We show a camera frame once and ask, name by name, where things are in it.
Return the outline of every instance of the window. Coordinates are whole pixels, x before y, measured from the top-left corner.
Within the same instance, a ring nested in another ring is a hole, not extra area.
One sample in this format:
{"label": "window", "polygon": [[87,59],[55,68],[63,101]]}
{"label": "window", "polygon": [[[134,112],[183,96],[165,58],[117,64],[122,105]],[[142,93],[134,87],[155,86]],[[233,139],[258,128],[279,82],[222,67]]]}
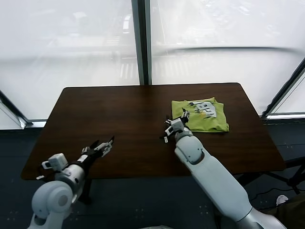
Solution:
{"label": "window", "polygon": [[4,1],[0,15],[0,90],[28,119],[65,87],[139,84],[130,0]]}
{"label": "window", "polygon": [[151,0],[152,83],[240,83],[259,115],[304,58],[301,0]]}

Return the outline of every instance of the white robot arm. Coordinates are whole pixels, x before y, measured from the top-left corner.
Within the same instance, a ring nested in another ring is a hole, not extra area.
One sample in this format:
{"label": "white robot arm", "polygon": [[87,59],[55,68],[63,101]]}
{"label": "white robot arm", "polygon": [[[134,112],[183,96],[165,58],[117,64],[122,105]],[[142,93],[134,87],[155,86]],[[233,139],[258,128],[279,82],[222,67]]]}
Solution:
{"label": "white robot arm", "polygon": [[64,154],[55,154],[42,163],[44,169],[52,168],[56,172],[55,180],[45,183],[35,192],[32,199],[34,214],[28,229],[61,229],[72,205],[81,196],[91,165],[110,152],[113,140],[114,137],[100,145],[97,141],[84,148],[82,156],[70,165]]}
{"label": "white robot arm", "polygon": [[167,142],[167,137],[175,136],[176,155],[218,210],[234,220],[241,229],[285,229],[275,217],[251,206],[245,189],[187,128],[185,124],[189,115],[188,111],[183,110],[181,117],[167,120],[169,127],[164,139]]}

